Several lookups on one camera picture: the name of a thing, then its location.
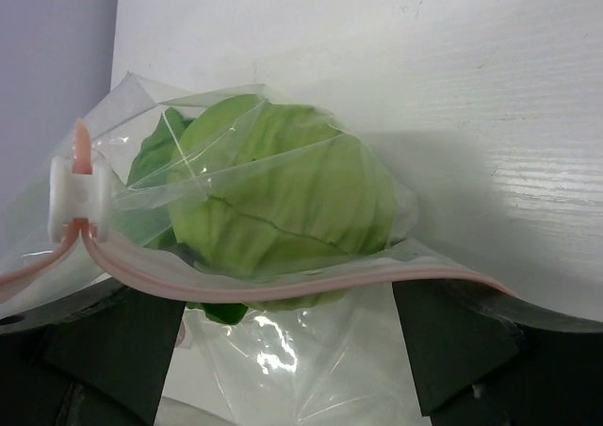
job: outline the white table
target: white table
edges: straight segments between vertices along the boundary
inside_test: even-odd
[[[113,83],[329,108],[417,192],[418,238],[603,320],[602,39],[600,0],[120,0]]]

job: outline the plastic bag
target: plastic bag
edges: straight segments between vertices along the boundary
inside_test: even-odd
[[[192,310],[184,323],[163,390],[187,404],[182,415],[194,407],[240,426],[430,424],[389,285],[313,308],[250,312],[235,327]]]
[[[202,151],[192,148],[187,157],[176,159],[173,155],[169,158],[170,151],[167,151],[165,152],[168,155],[165,157],[167,162],[152,167],[133,182],[133,187],[127,185],[128,177],[132,176],[133,161],[140,157],[143,142],[150,136],[151,140],[153,136],[156,137],[154,133],[157,131],[158,124],[162,120],[168,123],[169,115],[173,110],[178,112],[183,121],[200,116],[203,118],[204,112],[209,107],[241,94],[256,95],[262,98],[260,100],[262,104],[265,104],[263,98],[267,97],[273,104],[287,104],[287,101],[263,86],[194,95],[134,75],[127,76],[84,119],[91,135],[89,145],[92,154],[89,149],[88,165],[78,163],[77,155],[80,154],[80,158],[84,160],[87,154],[86,144],[80,142],[75,145],[76,158],[73,162],[73,167],[81,166],[84,171],[69,172],[68,170],[69,164],[72,163],[69,156],[73,150],[73,138],[68,136],[51,155],[57,156],[47,158],[35,181],[5,211],[4,231],[9,246],[0,262],[0,285],[2,285],[0,315],[15,314],[69,295],[91,283],[104,271],[130,287],[165,298],[193,303],[264,303],[413,278],[468,279],[505,290],[497,281],[462,268],[445,258],[426,256],[422,250],[418,252],[417,249],[420,247],[415,246],[413,250],[409,250],[408,246],[413,245],[413,242],[403,239],[416,221],[415,196],[390,180],[378,159],[359,140],[346,133],[335,130],[334,137],[324,140],[332,144],[345,141],[350,143],[342,145],[344,151],[339,153],[340,156],[330,157],[328,163],[320,167],[320,171],[316,170],[317,163],[313,155],[314,149],[324,144],[320,139],[316,144],[304,144],[291,151],[277,155],[269,154],[261,160],[247,160],[244,161],[245,163],[233,166],[234,158],[244,153],[245,138],[253,132],[253,125],[257,123],[258,112],[261,113],[258,107],[252,107],[243,113],[235,113],[230,122],[226,121],[220,125],[222,127],[220,132],[217,132],[217,138],[201,143]],[[318,113],[312,107],[307,107],[306,110],[310,110],[314,116],[308,121],[300,121],[299,127],[303,128],[306,125],[312,128],[315,123],[326,121],[327,125],[334,129],[336,121],[328,113]],[[281,126],[280,129],[285,133],[287,131],[286,126]],[[172,139],[171,142],[175,145],[180,144],[182,137],[177,139],[172,136],[171,127],[167,130],[170,131],[168,139]],[[160,145],[166,134],[159,137]],[[260,136],[255,138],[266,145],[272,141],[262,140]],[[149,147],[153,146],[148,140],[146,143]],[[259,151],[265,150],[260,144]],[[198,172],[191,176],[183,174],[199,155],[203,156],[203,164],[195,167]],[[299,163],[289,164],[291,160]],[[299,265],[297,261],[295,265],[291,265],[291,269],[288,268],[287,258],[284,257],[281,258],[284,262],[282,267],[273,272],[271,272],[273,268],[268,269],[259,279],[250,276],[249,272],[229,273],[229,268],[216,270],[207,267],[202,258],[194,258],[191,264],[191,261],[187,260],[189,254],[178,252],[180,249],[172,249],[170,253],[153,246],[150,249],[143,247],[160,237],[173,225],[173,213],[170,209],[179,202],[191,201],[202,204],[207,198],[220,195],[225,189],[235,191],[236,189],[232,187],[245,186],[243,193],[235,192],[231,197],[226,198],[231,201],[238,195],[238,200],[244,203],[245,195],[253,193],[250,180],[255,183],[268,183],[258,188],[258,191],[263,192],[264,195],[270,196],[272,192],[286,195],[286,189],[270,189],[269,183],[273,182],[274,177],[267,178],[262,175],[269,170],[278,171],[284,166],[292,167],[293,173],[298,176],[296,179],[301,180],[307,176],[308,173],[304,173],[307,168],[311,169],[310,173],[313,176],[319,176],[321,172],[328,174],[329,171],[341,174],[326,179],[350,181],[348,187],[356,195],[360,190],[355,184],[359,182],[370,184],[377,179],[384,180],[377,183],[378,185],[370,186],[375,195],[367,197],[368,201],[377,205],[382,201],[379,196],[381,192],[390,190],[390,198],[383,202],[385,206],[382,208],[387,221],[383,221],[385,225],[380,226],[376,231],[376,234],[381,236],[377,239],[379,246],[368,246],[369,251],[357,254],[350,252],[341,259],[334,257],[319,261],[309,258],[310,265],[305,264],[306,262]],[[177,179],[171,181],[170,177],[174,173]],[[87,191],[94,178],[101,184],[92,186],[94,189]],[[283,178],[286,178],[286,172],[281,173],[279,179]],[[318,194],[323,189],[329,188],[329,182],[322,181]],[[110,197],[105,201],[108,192]],[[343,192],[339,197],[337,201],[341,203],[338,205],[313,202],[312,197],[301,201],[294,199],[298,207],[306,207],[306,209],[298,215],[285,214],[285,217],[299,224],[308,219],[309,213],[314,214],[312,216],[314,220],[306,224],[310,228],[316,226],[320,233],[327,235],[335,231],[339,233],[340,239],[354,242],[354,236],[346,236],[347,225],[334,227],[331,230],[330,227],[324,226],[323,218],[320,217],[324,211],[335,215],[331,218],[327,216],[324,220],[337,219],[338,213],[342,211],[346,211],[346,214],[341,214],[342,217],[352,217],[350,205],[346,202],[353,205],[351,202],[353,195]],[[98,208],[93,207],[97,203],[102,206],[99,206],[100,212]],[[278,205],[279,202],[272,198],[270,204]],[[261,198],[256,205],[262,205]],[[65,212],[59,206],[72,210]],[[77,215],[79,211],[90,214],[93,220],[90,221],[90,217],[87,216],[88,221],[81,221],[78,219],[80,216]],[[110,212],[110,223],[104,220],[107,211]],[[206,217],[208,220],[214,220],[219,216],[220,213],[207,214]],[[359,212],[357,218],[359,218],[360,228],[364,228],[365,233],[369,234],[375,231],[370,228],[372,223],[379,222],[379,217],[371,218],[366,212],[362,214]],[[53,243],[49,238],[46,230],[49,223],[54,230],[51,236],[54,237],[59,225],[67,227],[63,230],[66,230],[66,237],[60,244]],[[388,226],[387,236],[383,237],[383,229]],[[218,227],[213,231],[219,232],[220,229],[221,227]],[[77,244],[80,233],[83,246]],[[100,239],[99,233],[108,235],[108,239]],[[227,242],[230,236],[224,233],[222,238]],[[238,252],[245,251],[244,246],[254,244],[253,233],[248,233],[245,238],[247,240],[241,238],[237,243]],[[222,261],[228,261],[228,258],[223,258]]]

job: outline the purple-gray background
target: purple-gray background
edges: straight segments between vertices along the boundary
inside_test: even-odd
[[[117,0],[0,0],[0,207],[109,90]]]

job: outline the white wooden surface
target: white wooden surface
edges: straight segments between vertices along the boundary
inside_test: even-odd
[[[120,0],[113,82],[267,83],[361,132],[435,250],[603,320],[602,0]]]

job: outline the white plastic clip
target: white plastic clip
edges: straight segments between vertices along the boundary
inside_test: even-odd
[[[73,160],[55,156],[50,168],[50,214],[48,234],[55,243],[63,240],[63,227],[75,219],[96,226],[96,239],[108,237],[111,207],[111,169],[99,156],[92,162],[92,174],[72,172]]]

